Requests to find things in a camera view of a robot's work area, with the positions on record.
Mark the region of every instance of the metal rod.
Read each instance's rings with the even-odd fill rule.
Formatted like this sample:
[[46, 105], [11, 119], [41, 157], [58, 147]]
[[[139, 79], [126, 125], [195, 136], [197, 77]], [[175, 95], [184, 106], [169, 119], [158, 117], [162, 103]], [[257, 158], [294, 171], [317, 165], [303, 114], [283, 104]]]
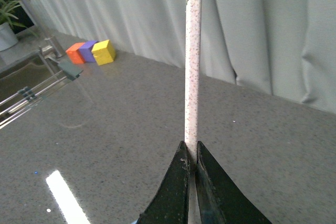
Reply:
[[[41, 91], [37, 92], [36, 93], [36, 96], [44, 93], [45, 91], [47, 91], [48, 89], [52, 88], [53, 86], [55, 86], [56, 84], [60, 83], [61, 81], [65, 80], [67, 77], [63, 77], [55, 82], [53, 82], [52, 84], [50, 84], [49, 86], [45, 87], [44, 89], [42, 89]], [[18, 106], [16, 107], [19, 107], [21, 105], [23, 105], [24, 103], [27, 103], [27, 101], [23, 101], [21, 104], [19, 104]], [[6, 126], [8, 123], [12, 122], [14, 119], [18, 118], [19, 116], [23, 115], [24, 113], [26, 113], [27, 111], [29, 111], [31, 108], [28, 108], [28, 107], [24, 107], [23, 109], [17, 111], [16, 113], [12, 114], [9, 118], [3, 120], [0, 122], [0, 129], [2, 129], [4, 126]]]
[[[53, 76], [49, 77], [48, 79], [44, 80], [43, 82], [39, 83], [38, 85], [34, 86], [31, 90], [34, 91], [35, 89], [39, 88], [40, 86], [42, 86], [44, 83], [50, 81], [53, 78], [57, 78], [58, 82], [60, 82], [63, 79], [59, 79], [57, 77], [58, 74], [62, 73], [63, 71], [59, 71], [56, 74], [54, 74]], [[5, 99], [4, 101], [1, 102], [0, 105], [4, 104], [5, 102], [9, 101], [10, 99], [16, 97], [17, 95], [19, 95], [18, 93], [13, 94], [12, 96], [10, 96], [9, 98]], [[17, 103], [13, 104], [12, 106], [8, 107], [7, 109], [5, 109], [4, 111], [0, 112], [0, 115], [5, 114], [7, 112], [9, 112], [10, 110], [16, 109], [18, 106], [22, 106], [23, 104], [27, 103], [27, 100], [25, 98], [23, 98], [22, 100], [18, 101]]]
[[197, 207], [195, 168], [197, 163], [198, 80], [201, 54], [202, 0], [186, 0], [185, 31], [185, 132], [191, 156], [188, 223], [194, 224]]

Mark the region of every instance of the toy block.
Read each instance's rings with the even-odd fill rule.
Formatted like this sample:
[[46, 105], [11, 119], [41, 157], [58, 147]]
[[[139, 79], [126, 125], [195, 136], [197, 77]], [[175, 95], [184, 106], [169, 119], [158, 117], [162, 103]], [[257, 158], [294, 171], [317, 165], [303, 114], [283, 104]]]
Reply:
[[115, 49], [109, 39], [96, 43], [92, 48], [92, 53], [98, 65], [113, 62], [116, 56]]
[[66, 50], [66, 53], [73, 64], [85, 63], [83, 56], [79, 52], [79, 48], [84, 44], [85, 44], [84, 42], [75, 43]]
[[95, 62], [96, 61], [94, 59], [94, 56], [91, 50], [97, 42], [98, 41], [96, 40], [90, 40], [90, 41], [85, 42], [85, 44], [79, 48], [79, 52], [83, 56], [85, 62]]

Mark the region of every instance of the speckled stick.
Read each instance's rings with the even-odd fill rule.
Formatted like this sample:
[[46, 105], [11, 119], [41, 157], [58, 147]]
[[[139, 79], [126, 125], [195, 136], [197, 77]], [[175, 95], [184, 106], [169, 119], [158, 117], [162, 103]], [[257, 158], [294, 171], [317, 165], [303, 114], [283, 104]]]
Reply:
[[185, 134], [184, 141], [192, 158], [197, 161], [198, 77], [201, 54], [202, 0], [186, 0], [185, 31]]

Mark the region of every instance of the gray curtain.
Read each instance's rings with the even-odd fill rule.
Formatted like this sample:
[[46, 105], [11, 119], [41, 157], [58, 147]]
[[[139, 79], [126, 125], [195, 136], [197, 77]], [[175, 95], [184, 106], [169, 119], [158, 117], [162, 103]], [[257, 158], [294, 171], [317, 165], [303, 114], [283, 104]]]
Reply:
[[[184, 67], [185, 0], [31, 2], [50, 28]], [[201, 71], [336, 113], [335, 11], [336, 0], [203, 0]]]

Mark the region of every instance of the gray countertop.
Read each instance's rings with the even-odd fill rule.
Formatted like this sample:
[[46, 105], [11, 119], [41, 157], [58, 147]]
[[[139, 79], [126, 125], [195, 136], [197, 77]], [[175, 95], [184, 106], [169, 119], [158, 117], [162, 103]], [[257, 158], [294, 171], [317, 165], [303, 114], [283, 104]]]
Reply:
[[[66, 223], [46, 184], [55, 170], [91, 224], [131, 223], [184, 139], [183, 69], [120, 51], [79, 67], [0, 131], [0, 223]], [[273, 223], [336, 223], [336, 116], [200, 82], [198, 139], [247, 198]]]

